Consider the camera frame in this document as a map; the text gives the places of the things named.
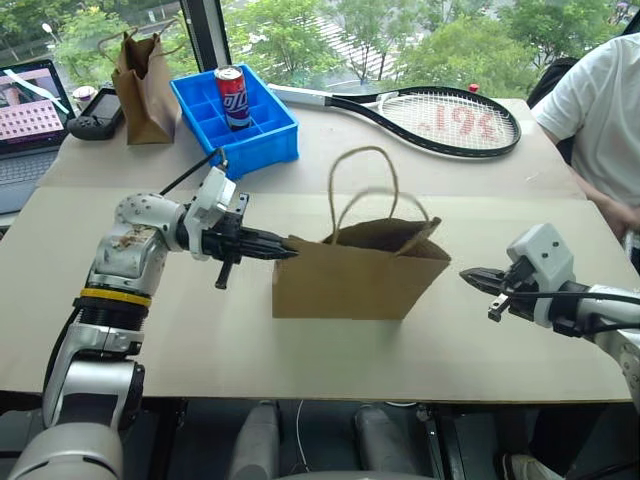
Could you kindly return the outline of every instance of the white t-shirt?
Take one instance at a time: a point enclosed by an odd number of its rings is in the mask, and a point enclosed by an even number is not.
[[[588,53],[533,114],[560,140],[576,135],[571,166],[586,181],[640,206],[640,33]]]

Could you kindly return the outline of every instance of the tennis racket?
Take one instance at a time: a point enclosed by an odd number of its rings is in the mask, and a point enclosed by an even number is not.
[[[370,95],[338,95],[269,85],[284,102],[360,114],[418,147],[459,157],[494,157],[520,140],[515,117],[482,95],[448,87],[409,87]]]

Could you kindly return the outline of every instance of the brown paper bag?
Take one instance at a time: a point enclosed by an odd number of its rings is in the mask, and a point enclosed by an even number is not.
[[[353,153],[374,150],[383,154],[392,171],[394,189],[372,188],[357,194],[336,222],[333,173]],[[346,213],[361,198],[393,194],[389,218],[340,228]],[[398,198],[412,201],[424,221],[392,218]],[[399,193],[397,176],[386,153],[365,147],[342,155],[329,176],[329,203],[333,233],[322,243],[289,237],[297,257],[276,262],[273,272],[273,316],[276,318],[402,319],[440,273],[450,257],[428,240],[440,223],[429,220],[420,202]]]
[[[160,41],[160,35],[172,23],[159,34],[139,41],[132,34],[123,33],[111,78],[126,118],[129,145],[173,142],[180,104],[169,86],[171,74],[165,56],[177,49],[163,52]],[[114,37],[102,40],[99,48],[111,38]]]

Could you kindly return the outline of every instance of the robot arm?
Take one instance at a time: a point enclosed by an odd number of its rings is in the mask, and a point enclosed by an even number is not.
[[[576,283],[573,255],[550,224],[537,225],[507,249],[507,271],[472,268],[460,273],[473,287],[496,299],[488,316],[509,313],[582,337],[612,357],[622,369],[640,411],[640,295],[627,290]]]
[[[131,357],[142,347],[143,321],[169,252],[222,261],[222,289],[243,256],[296,254],[277,235],[242,226],[249,195],[229,209],[234,190],[223,165],[211,169],[188,205],[153,193],[120,202],[47,366],[48,429],[25,449],[10,479],[121,478],[118,430],[135,419],[144,381],[144,367]]]

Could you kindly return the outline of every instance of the red and blue can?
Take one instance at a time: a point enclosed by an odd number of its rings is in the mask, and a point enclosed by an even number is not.
[[[244,74],[240,67],[233,65],[216,68],[214,71],[227,125],[231,130],[241,130],[251,125],[249,98]]]

